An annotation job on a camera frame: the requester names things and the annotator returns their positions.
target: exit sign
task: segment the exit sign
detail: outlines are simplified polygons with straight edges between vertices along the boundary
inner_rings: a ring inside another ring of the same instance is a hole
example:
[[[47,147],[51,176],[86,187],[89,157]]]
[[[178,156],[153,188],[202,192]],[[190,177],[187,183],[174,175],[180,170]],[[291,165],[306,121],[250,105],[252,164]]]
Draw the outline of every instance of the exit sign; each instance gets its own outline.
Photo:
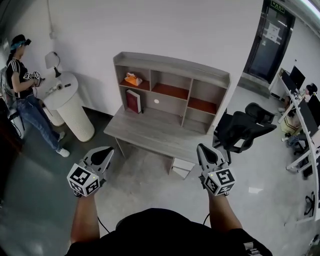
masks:
[[[271,7],[273,7],[274,9],[276,9],[277,11],[281,12],[281,13],[285,13],[285,8],[283,6],[281,6],[280,4],[274,2],[274,1],[271,1]]]

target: person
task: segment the person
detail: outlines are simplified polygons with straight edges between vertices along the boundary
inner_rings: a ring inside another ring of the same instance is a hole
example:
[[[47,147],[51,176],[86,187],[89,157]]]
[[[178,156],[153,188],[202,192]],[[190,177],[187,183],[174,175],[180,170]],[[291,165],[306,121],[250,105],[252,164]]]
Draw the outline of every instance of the person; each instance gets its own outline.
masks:
[[[302,98],[305,100],[305,102],[309,102],[309,100],[311,99],[311,96],[313,93],[317,93],[318,88],[314,83],[308,84],[305,87],[305,93],[303,94]],[[284,99],[284,107],[279,107],[278,111],[280,113],[284,113],[290,106],[290,97],[287,96]]]
[[[115,231],[101,238],[94,195],[81,197],[66,256],[122,252],[272,256],[264,245],[243,230],[225,195],[208,193],[208,196],[211,228],[172,210],[151,208],[125,217],[116,225]]]
[[[34,96],[32,87],[38,84],[37,79],[25,80],[24,75],[28,72],[23,63],[20,61],[24,55],[27,42],[23,34],[17,35],[11,42],[10,55],[6,62],[6,76],[11,89],[16,97],[17,110],[19,115],[37,128],[45,141],[58,154],[68,157],[70,153],[62,148],[59,142],[65,137],[65,133],[57,133],[53,130],[52,125]]]
[[[290,137],[281,138],[281,141],[286,142],[289,146],[293,146],[299,141],[307,141],[307,136],[301,132],[298,135],[291,135]]]

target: computer monitor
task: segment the computer monitor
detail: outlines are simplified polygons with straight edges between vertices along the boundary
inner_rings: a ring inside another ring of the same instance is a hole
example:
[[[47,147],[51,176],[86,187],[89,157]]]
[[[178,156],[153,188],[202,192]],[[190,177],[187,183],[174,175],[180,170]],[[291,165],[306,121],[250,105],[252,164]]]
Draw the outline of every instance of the computer monitor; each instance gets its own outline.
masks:
[[[300,70],[296,66],[293,67],[290,74],[290,78],[295,83],[296,88],[298,90],[300,90],[302,84],[306,79],[306,77],[300,72]]]
[[[308,104],[304,99],[300,102],[299,109],[301,115],[303,116],[307,131],[309,132],[310,137],[312,137],[318,131],[318,126]]]
[[[316,125],[320,126],[320,100],[316,94],[313,94],[308,102],[308,107],[312,113]]]
[[[297,86],[296,84],[292,81],[292,79],[290,78],[289,74],[287,73],[287,71],[283,71],[282,73],[282,80],[284,82],[284,84],[286,85],[286,87],[289,89],[289,91],[293,94],[296,89]]]

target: jeans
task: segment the jeans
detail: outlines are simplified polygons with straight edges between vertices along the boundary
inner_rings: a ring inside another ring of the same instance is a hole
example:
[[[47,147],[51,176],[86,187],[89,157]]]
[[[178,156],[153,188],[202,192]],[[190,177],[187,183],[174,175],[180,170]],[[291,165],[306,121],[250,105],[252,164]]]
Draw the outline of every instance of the jeans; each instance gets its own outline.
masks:
[[[305,141],[305,140],[307,140],[307,136],[304,133],[296,135],[296,136],[291,136],[288,139],[288,145],[292,146],[295,143],[297,143],[298,141]]]
[[[30,95],[27,98],[17,99],[17,109],[20,116],[37,128],[45,141],[55,151],[59,151],[61,146],[58,143],[59,133],[55,132],[52,125],[40,106],[35,96]]]

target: black shirt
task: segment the black shirt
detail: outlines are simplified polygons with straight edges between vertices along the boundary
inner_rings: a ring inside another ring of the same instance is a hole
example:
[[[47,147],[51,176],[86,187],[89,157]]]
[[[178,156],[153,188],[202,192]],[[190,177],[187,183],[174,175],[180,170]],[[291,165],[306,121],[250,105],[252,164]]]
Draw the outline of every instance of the black shirt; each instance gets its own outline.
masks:
[[[11,79],[14,72],[19,73],[20,83],[23,83],[26,81],[24,79],[24,75],[28,72],[28,70],[25,68],[23,63],[20,62],[18,59],[12,58],[12,61],[9,62],[8,67],[6,69],[6,78],[11,89],[14,88],[12,85],[12,79]],[[33,90],[31,87],[29,87],[28,89],[21,91],[20,93],[14,93],[14,95],[18,98],[24,99],[32,93],[33,93]]]
[[[124,218],[115,231],[98,240],[73,243],[67,256],[172,255],[173,252],[204,256],[250,255],[244,244],[257,249],[261,256],[272,256],[243,229],[222,234],[174,211],[152,208]]]

